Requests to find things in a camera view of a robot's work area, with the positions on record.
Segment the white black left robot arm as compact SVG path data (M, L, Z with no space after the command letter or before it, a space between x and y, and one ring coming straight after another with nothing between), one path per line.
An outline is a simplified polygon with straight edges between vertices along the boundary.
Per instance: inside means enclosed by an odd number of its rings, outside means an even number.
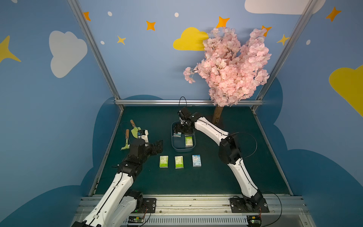
M150 156L163 152L163 141L147 145L144 139L135 139L128 155L117 166L115 177L102 199L89 215L74 227L120 227L128 216L142 207L143 195L133 191L135 179Z

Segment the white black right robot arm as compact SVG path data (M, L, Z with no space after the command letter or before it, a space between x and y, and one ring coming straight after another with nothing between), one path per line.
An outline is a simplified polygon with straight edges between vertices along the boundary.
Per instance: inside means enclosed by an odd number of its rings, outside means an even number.
M269 212L262 192L252 181L244 164L236 134L230 134L213 125L199 113L191 114L184 107L178 111L180 122L176 124L176 132L192 134L201 131L210 137L218 146L218 156L228 165L239 183L242 192L242 204L248 212Z

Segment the white blue elephant tissue pack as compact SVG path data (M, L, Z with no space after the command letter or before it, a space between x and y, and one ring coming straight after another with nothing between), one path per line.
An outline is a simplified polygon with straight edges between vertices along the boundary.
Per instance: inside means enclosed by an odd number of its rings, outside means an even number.
M201 156L200 155L192 155L192 166L193 167L201 167Z

